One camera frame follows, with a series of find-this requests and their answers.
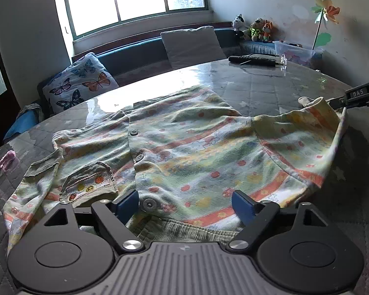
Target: stuffed animal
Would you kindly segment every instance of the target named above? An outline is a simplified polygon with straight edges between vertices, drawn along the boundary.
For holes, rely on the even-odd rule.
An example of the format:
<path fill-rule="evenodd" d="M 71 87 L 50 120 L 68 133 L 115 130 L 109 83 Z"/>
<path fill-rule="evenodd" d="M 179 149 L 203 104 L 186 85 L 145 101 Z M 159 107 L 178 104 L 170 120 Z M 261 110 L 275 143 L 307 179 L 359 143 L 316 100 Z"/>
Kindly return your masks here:
<path fill-rule="evenodd" d="M 234 21 L 232 22 L 232 27 L 234 28 L 235 36 L 238 39 L 243 38 L 244 34 L 240 30 L 241 27 L 245 27 L 245 21 L 243 20 L 242 13 L 235 17 Z"/>
<path fill-rule="evenodd" d="M 264 27 L 265 21 L 262 18 L 258 18 L 251 25 L 250 28 L 244 31 L 245 40 L 251 40 L 253 42 L 262 41 L 264 38 L 264 33 L 262 32 L 262 28 Z"/>
<path fill-rule="evenodd" d="M 262 28 L 262 31 L 264 32 L 262 41 L 264 43 L 272 43 L 272 39 L 271 39 L 272 28 L 273 28 L 272 22 L 265 21 L 265 24 Z"/>

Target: shirt pocket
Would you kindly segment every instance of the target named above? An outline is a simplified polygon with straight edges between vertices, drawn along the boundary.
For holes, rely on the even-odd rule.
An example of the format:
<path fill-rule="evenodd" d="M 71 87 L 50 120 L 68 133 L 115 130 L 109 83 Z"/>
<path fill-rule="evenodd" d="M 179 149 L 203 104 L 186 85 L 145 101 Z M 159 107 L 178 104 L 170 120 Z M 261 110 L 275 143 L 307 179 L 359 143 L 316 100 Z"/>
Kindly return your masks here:
<path fill-rule="evenodd" d="M 60 200 L 69 201 L 73 207 L 78 207 L 102 194 L 113 194 L 116 197 L 118 190 L 110 167 L 103 162 L 96 162 L 67 177 L 60 191 Z"/>

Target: quilted tablecloth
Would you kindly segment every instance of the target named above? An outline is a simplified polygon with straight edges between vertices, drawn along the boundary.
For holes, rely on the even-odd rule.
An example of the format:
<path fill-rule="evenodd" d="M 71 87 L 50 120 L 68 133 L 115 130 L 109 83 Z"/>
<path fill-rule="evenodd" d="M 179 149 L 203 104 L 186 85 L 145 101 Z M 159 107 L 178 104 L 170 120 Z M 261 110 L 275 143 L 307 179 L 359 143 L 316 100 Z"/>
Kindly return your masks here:
<path fill-rule="evenodd" d="M 14 150 L 20 164 L 0 173 L 0 295 L 15 294 L 6 266 L 8 235 L 2 216 L 6 200 L 14 192 L 32 162 L 53 152 L 52 135 L 78 129 L 138 101 L 170 94 L 196 84 L 208 86 L 243 116 L 278 115 L 300 108 L 298 98 L 325 99 L 341 96 L 350 87 L 329 76 L 288 63 L 281 68 L 230 64 L 220 60 L 148 78 L 81 103 L 21 134 L 0 148 L 0 159 Z M 311 202 L 337 223 L 361 249 L 365 268 L 355 288 L 369 295 L 369 108 L 348 110 L 349 128 L 331 172 Z"/>

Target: window frame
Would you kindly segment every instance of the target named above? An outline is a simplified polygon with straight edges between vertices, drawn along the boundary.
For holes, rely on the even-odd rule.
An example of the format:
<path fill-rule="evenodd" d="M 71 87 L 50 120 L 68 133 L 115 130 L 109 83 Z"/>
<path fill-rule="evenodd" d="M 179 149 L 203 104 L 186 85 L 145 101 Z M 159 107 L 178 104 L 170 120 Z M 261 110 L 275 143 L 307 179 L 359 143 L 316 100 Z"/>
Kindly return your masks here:
<path fill-rule="evenodd" d="M 154 13 L 154 14 L 147 14 L 147 15 L 143 15 L 143 16 L 139 16 L 139 17 L 133 17 L 132 19 L 127 19 L 122 21 L 120 19 L 120 13 L 119 13 L 119 9 L 118 9 L 118 2 L 117 0 L 115 0 L 115 7 L 116 7 L 116 12 L 118 14 L 118 22 L 112 23 L 112 24 L 108 24 L 105 25 L 103 27 L 99 27 L 97 29 L 85 32 L 83 34 L 80 35 L 76 35 L 75 33 L 75 27 L 74 27 L 74 23 L 72 20 L 72 15 L 71 15 L 71 10 L 70 10 L 70 4 L 68 0 L 64 0 L 65 4 L 66 4 L 66 11 L 67 11 L 67 16 L 68 16 L 68 21 L 70 23 L 70 29 L 71 29 L 71 34 L 72 34 L 72 38 L 73 40 L 77 40 L 80 38 L 83 38 L 87 35 L 108 29 L 110 27 L 114 27 L 116 25 L 120 25 L 122 23 L 127 23 L 127 22 L 132 22 L 132 21 L 137 21 L 137 20 L 141 20 L 141 19 L 147 19 L 148 17 L 154 17 L 154 16 L 158 16 L 158 15 L 165 15 L 165 14 L 173 14 L 173 13 L 181 13 L 181 12 L 193 12 L 193 11 L 206 11 L 209 9 L 209 4 L 208 4 L 208 0 L 203 0 L 204 1 L 204 7 L 202 8 L 185 8 L 185 9 L 177 9 L 177 10 L 170 10 L 168 7 L 168 0 L 164 0 L 164 4 L 165 4 L 165 12 L 160 12 L 160 13 Z"/>

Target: clear plastic container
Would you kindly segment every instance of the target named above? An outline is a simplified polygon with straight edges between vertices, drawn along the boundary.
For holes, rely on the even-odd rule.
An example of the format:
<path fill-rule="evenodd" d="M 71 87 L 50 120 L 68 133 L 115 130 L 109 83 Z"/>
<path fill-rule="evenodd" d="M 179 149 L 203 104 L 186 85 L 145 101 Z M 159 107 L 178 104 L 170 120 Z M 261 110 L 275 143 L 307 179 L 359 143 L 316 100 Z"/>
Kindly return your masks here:
<path fill-rule="evenodd" d="M 322 53 L 323 49 L 316 48 L 312 50 L 311 47 L 303 45 L 303 47 L 297 47 L 280 41 L 274 41 L 276 55 L 284 55 L 288 61 L 294 62 L 314 70 L 321 69 Z"/>

